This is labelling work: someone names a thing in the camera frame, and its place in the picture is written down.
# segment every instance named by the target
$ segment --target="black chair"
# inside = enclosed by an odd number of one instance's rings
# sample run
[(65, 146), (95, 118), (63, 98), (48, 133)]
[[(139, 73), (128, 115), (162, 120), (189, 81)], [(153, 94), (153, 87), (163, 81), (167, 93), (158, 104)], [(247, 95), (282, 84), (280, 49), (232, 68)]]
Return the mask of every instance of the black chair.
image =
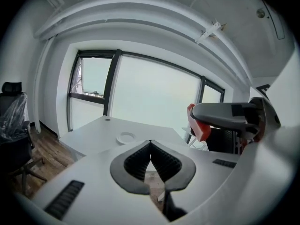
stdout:
[(206, 139), (209, 151), (234, 153), (234, 132), (211, 128), (211, 134)]
[[(21, 82), (5, 82), (2, 86), (0, 94), (0, 116), (3, 116), (10, 105), (22, 94)], [(6, 173), (11, 173), (10, 177), (22, 174), (22, 192), (26, 194), (26, 177), (30, 174), (41, 180), (47, 181), (45, 178), (36, 174), (31, 168), (38, 162), (45, 164), (43, 158), (28, 163), (32, 159), (32, 149), (34, 145), (28, 132), (29, 121), (24, 121), (23, 129), (27, 132), (26, 136), (14, 142), (0, 141), (0, 163), (1, 169)]]

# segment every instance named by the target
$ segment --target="chair base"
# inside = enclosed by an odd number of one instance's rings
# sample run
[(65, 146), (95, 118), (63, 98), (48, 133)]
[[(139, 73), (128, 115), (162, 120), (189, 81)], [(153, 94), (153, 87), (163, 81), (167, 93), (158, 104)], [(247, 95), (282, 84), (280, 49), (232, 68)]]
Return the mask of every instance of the chair base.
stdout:
[(13, 172), (12, 174), (10, 174), (10, 177), (12, 177), (12, 178), (22, 174), (22, 193), (24, 195), (26, 195), (26, 178), (27, 178), (27, 174), (30, 174), (31, 176), (34, 176), (36, 178), (39, 178), (39, 179), (47, 182), (46, 178), (43, 178), (42, 176), (38, 175), (37, 173), (35, 173), (34, 171), (31, 170), (31, 168), (40, 161), (43, 164), (45, 164), (44, 158), (41, 157), (38, 160), (35, 160), (35, 161), (32, 161), (31, 163), (28, 163), (28, 164), (24, 165), (23, 168), (21, 168), (21, 169), (15, 171), (15, 172)]

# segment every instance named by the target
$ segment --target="white bracket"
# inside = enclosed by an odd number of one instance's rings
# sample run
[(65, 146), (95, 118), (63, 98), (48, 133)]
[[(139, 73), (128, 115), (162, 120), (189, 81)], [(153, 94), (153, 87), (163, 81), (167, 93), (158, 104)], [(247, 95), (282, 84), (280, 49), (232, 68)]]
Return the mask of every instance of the white bracket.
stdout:
[(221, 27), (221, 24), (219, 22), (216, 22), (212, 26), (210, 26), (205, 33), (203, 33), (199, 38), (195, 39), (195, 42), (197, 44), (201, 43), (205, 38), (207, 38), (209, 35), (214, 33), (216, 30), (218, 30)]

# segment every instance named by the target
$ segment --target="baseboard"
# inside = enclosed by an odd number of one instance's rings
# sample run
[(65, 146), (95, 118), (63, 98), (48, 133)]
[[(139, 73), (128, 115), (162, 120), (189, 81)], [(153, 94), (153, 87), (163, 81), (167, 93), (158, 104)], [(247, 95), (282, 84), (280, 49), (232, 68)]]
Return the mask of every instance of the baseboard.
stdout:
[[(52, 134), (54, 134), (56, 137), (58, 137), (56, 132), (52, 131), (49, 127), (47, 127), (47, 126), (46, 126), (44, 123), (42, 123), (41, 121), (40, 121), (40, 124), (42, 124), (43, 127), (46, 128), (50, 133), (52, 133)], [(31, 122), (31, 123), (30, 123), (30, 126), (31, 126), (31, 127), (33, 127), (34, 125), (35, 125), (34, 122)]]

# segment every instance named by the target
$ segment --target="chair headrest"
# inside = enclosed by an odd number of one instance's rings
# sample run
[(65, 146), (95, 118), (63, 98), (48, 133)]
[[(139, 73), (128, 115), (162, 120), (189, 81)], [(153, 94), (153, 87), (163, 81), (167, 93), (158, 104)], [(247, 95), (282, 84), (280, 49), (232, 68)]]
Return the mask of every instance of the chair headrest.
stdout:
[(17, 95), (22, 93), (21, 82), (5, 82), (2, 86), (2, 93), (6, 95)]

